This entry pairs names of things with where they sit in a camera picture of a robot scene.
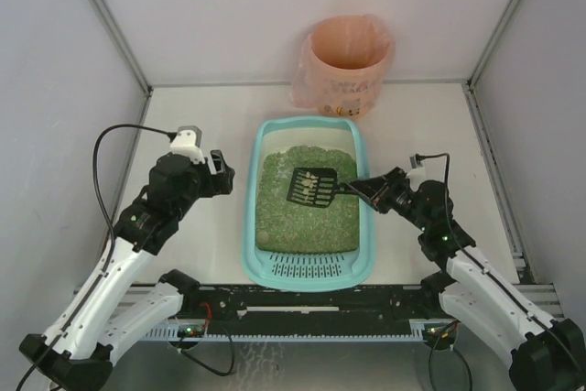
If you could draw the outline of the black litter scoop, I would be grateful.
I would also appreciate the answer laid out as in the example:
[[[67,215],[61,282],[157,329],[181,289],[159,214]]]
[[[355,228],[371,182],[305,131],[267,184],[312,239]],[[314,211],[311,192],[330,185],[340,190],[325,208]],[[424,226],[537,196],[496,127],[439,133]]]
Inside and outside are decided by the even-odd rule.
[[[294,168],[286,200],[310,208],[328,208],[338,195],[357,196],[353,189],[338,180],[334,168]]]

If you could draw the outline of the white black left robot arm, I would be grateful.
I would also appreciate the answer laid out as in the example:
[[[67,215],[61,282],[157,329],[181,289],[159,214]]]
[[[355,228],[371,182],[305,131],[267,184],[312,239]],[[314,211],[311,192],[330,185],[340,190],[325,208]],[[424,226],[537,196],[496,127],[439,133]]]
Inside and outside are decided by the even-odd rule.
[[[178,269],[162,275],[144,299],[114,313],[139,273],[174,235],[199,199],[228,195],[234,170],[219,150],[203,160],[175,152],[160,157],[148,183],[114,226],[114,241],[71,304],[42,333],[30,333],[19,351],[62,390],[99,390],[120,358],[154,326],[198,310],[200,284]]]

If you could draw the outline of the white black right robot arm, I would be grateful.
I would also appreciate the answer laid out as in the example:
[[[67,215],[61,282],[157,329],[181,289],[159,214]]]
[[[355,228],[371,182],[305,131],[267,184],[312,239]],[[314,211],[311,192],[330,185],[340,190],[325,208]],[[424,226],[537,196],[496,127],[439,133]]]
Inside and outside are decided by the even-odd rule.
[[[412,189],[407,173],[354,180],[344,187],[380,214],[416,228],[426,258],[439,267],[439,307],[486,344],[517,390],[582,390],[585,341],[570,319],[557,320],[502,276],[453,217],[445,180]]]

